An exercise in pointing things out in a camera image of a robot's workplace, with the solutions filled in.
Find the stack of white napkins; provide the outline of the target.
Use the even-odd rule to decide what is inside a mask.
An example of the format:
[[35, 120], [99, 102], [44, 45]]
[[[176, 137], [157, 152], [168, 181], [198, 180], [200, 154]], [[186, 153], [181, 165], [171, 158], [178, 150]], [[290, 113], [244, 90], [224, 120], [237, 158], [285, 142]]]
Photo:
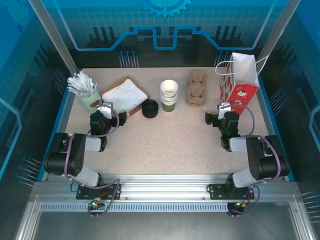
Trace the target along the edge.
[[113, 103], [113, 108], [119, 113], [121, 111], [130, 112], [148, 96], [131, 79], [127, 78], [124, 83], [103, 93], [101, 98], [104, 102]]

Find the light green jar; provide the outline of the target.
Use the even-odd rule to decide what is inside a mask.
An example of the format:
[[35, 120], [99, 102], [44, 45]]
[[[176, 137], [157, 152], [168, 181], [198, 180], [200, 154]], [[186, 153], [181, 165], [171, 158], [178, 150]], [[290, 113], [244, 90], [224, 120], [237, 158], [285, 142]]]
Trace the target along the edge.
[[97, 90], [89, 97], [80, 97], [84, 108], [89, 114], [95, 113], [97, 111], [97, 106], [102, 104], [102, 98]]

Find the steel sheet shelf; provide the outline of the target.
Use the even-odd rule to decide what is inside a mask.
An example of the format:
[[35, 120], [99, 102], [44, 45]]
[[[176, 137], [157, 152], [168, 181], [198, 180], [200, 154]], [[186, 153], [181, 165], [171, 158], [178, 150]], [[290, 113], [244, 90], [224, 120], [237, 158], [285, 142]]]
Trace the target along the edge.
[[27, 224], [29, 240], [314, 240], [300, 211], [260, 203], [248, 215], [224, 212], [119, 212], [90, 218], [83, 212], [39, 212]]

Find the brown pulp cup carrier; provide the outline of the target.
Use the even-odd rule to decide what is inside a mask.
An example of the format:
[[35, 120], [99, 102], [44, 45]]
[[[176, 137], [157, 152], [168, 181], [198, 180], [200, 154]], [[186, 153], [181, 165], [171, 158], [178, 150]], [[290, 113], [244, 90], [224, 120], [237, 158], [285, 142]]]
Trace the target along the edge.
[[192, 97], [207, 97], [207, 82], [208, 77], [204, 71], [192, 70], [188, 75], [187, 95]]

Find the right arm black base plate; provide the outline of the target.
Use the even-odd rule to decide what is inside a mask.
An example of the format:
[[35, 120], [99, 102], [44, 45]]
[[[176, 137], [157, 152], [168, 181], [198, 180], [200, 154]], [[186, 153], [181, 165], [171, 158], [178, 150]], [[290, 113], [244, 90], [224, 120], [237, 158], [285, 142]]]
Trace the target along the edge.
[[206, 187], [211, 200], [254, 200], [253, 190], [248, 187], [236, 188], [226, 184], [209, 184]]

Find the black plastic cup lid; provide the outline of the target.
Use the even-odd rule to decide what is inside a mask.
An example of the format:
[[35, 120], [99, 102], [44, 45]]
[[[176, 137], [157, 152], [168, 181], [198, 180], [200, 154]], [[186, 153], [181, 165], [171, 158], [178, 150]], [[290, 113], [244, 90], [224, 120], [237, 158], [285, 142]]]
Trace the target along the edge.
[[152, 99], [146, 99], [143, 103], [142, 103], [142, 110], [145, 113], [148, 114], [154, 114], [157, 113], [159, 110], [159, 105], [155, 100]]

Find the aluminium frame post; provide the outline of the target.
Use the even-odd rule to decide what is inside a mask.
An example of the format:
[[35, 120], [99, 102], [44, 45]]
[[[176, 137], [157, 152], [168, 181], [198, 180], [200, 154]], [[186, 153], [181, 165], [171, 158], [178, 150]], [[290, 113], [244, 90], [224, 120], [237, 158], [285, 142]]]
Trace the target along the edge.
[[79, 72], [72, 56], [72, 53], [75, 53], [78, 48], [75, 47], [74, 39], [61, 12], [61, 3], [64, 1], [28, 0], [28, 3], [31, 5], [67, 69], [73, 75]]
[[259, 75], [262, 69], [265, 67], [267, 60], [270, 58], [270, 54], [276, 46], [278, 40], [284, 33], [290, 19], [295, 13], [301, 0], [287, 0], [287, 4], [284, 7], [279, 19], [277, 20], [272, 32], [270, 33], [260, 55], [258, 56], [257, 74]]

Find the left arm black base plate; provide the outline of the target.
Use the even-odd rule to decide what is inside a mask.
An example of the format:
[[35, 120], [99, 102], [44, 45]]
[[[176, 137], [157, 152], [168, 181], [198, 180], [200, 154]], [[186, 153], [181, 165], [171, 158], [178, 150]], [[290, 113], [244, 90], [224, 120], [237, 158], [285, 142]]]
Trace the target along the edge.
[[77, 200], [93, 200], [96, 197], [101, 198], [102, 200], [111, 200], [113, 194], [115, 193], [114, 199], [119, 200], [121, 196], [122, 185], [119, 184], [117, 191], [117, 184], [102, 188], [102, 189], [92, 189], [83, 186], [78, 186], [76, 199]]

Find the aluminium frame rail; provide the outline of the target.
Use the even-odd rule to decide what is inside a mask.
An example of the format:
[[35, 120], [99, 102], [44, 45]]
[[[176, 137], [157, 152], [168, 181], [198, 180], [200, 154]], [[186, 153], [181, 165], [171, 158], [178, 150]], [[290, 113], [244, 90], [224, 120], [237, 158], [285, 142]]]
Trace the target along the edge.
[[[120, 202], [209, 202], [209, 184], [224, 184], [227, 174], [103, 174], [105, 183], [120, 179]], [[48, 175], [45, 182], [36, 182], [30, 194], [33, 202], [74, 202], [71, 181]], [[279, 178], [259, 185], [261, 202], [300, 202], [296, 182]]]

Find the white napkins on box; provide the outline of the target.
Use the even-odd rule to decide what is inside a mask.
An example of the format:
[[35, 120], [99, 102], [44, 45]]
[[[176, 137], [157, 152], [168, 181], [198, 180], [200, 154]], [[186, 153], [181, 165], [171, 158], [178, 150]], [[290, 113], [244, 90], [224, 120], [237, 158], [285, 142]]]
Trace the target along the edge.
[[[104, 91], [102, 91], [102, 92], [100, 93], [100, 96], [102, 97], [102, 95], [103, 95], [105, 92], [107, 92], [107, 91], [109, 91], [109, 90], [111, 90], [111, 89], [119, 86], [120, 84], [124, 83], [124, 81], [125, 81], [126, 79], [131, 79], [131, 78], [127, 76], [127, 77], [125, 77], [125, 78], [117, 81], [116, 83], [112, 84], [111, 86], [109, 86], [108, 88], [106, 88]], [[147, 99], [149, 99], [150, 97], [149, 97], [149, 95], [147, 94], [146, 90], [145, 90], [143, 87], [139, 86], [136, 81], [134, 81], [133, 79], [131, 79], [131, 80], [132, 80], [132, 82], [133, 82], [140, 90], [142, 90], [144, 93], [146, 93], [146, 95], [148, 96]], [[130, 118], [130, 117], [133, 116], [135, 113], [137, 113], [139, 110], [141, 110], [141, 109], [142, 109], [142, 103], [141, 103], [140, 105], [138, 105], [136, 108], [134, 108], [133, 110], [131, 110], [131, 111], [129, 111], [129, 112], [126, 111], [127, 117]]]

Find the red white paper gift bag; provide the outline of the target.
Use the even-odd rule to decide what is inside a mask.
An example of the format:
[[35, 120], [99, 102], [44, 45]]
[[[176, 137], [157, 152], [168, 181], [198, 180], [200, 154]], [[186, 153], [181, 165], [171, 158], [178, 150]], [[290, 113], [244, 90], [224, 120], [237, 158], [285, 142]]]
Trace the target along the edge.
[[221, 102], [229, 102], [232, 109], [239, 115], [247, 106], [260, 84], [258, 75], [264, 68], [269, 56], [256, 60], [254, 55], [232, 53], [229, 60], [219, 62], [215, 67], [215, 73], [222, 76], [219, 86], [219, 99]]

